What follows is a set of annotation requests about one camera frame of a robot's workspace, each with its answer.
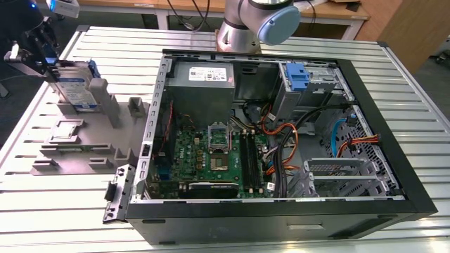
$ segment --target green circuit board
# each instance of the green circuit board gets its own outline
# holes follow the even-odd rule
[[[212,134],[211,143],[223,143],[229,136]],[[175,163],[169,170],[169,180],[160,181],[164,199],[177,198],[179,182],[229,182],[240,186],[237,198],[264,198],[266,193],[249,193],[243,188],[239,132],[231,134],[231,149],[225,153],[208,152],[207,131],[183,130],[177,132],[175,144]],[[255,135],[259,148],[267,143],[264,135]],[[260,181],[262,163],[259,162]]]

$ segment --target slotted metal table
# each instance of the slotted metal table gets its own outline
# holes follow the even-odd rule
[[[89,27],[77,31],[61,59],[91,57],[119,101],[151,102],[163,48],[215,50],[213,33]],[[348,59],[356,68],[408,161],[439,210],[359,240],[217,245],[148,245],[129,224],[103,225],[112,175],[29,174],[40,145],[60,116],[47,83],[0,151],[0,251],[75,252],[448,252],[450,123],[388,48],[374,42],[291,38],[263,54]]]

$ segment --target motherboard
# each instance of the motherboard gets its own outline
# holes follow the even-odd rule
[[[266,144],[264,135],[227,128],[177,131],[173,164],[157,167],[159,198],[185,198],[180,195],[192,186],[231,187],[236,190],[231,198],[268,197],[270,193],[263,190],[260,161]]]

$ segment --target metal latch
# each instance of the metal latch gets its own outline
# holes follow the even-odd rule
[[[136,168],[131,165],[120,166],[113,180],[108,182],[104,199],[108,201],[104,210],[103,224],[125,223],[127,207],[131,197]]]

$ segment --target open computer tower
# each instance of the open computer tower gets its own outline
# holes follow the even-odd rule
[[[436,212],[348,60],[165,50],[104,223],[151,244],[360,238]]]

